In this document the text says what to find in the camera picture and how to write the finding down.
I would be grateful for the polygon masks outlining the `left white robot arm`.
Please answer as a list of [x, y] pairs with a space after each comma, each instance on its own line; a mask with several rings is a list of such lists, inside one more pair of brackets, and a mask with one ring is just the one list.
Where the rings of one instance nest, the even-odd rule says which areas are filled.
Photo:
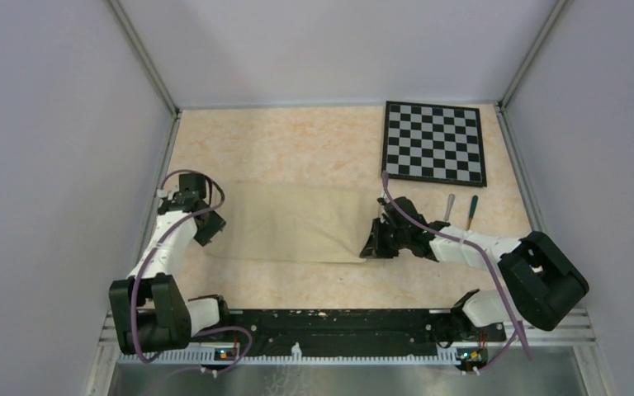
[[227, 338], [232, 320], [224, 298], [186, 299], [175, 274], [191, 245], [206, 246], [226, 225], [212, 204], [213, 193], [225, 193], [208, 176], [191, 170], [174, 172], [176, 191], [158, 189], [154, 231], [142, 258], [123, 280], [109, 288], [111, 313], [121, 352], [144, 363], [164, 351], [186, 348], [200, 331], [212, 341]]

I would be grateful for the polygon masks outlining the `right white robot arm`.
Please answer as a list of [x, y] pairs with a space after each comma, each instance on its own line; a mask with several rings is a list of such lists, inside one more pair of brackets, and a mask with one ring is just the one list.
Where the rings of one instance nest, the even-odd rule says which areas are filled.
[[472, 291], [459, 301], [451, 328], [462, 340], [511, 318], [551, 331], [589, 293], [588, 281], [545, 233], [494, 237], [441, 220], [428, 223], [403, 196], [378, 202], [383, 212], [371, 223], [362, 258], [391, 259], [406, 249], [434, 262], [492, 270], [503, 281], [500, 288]]

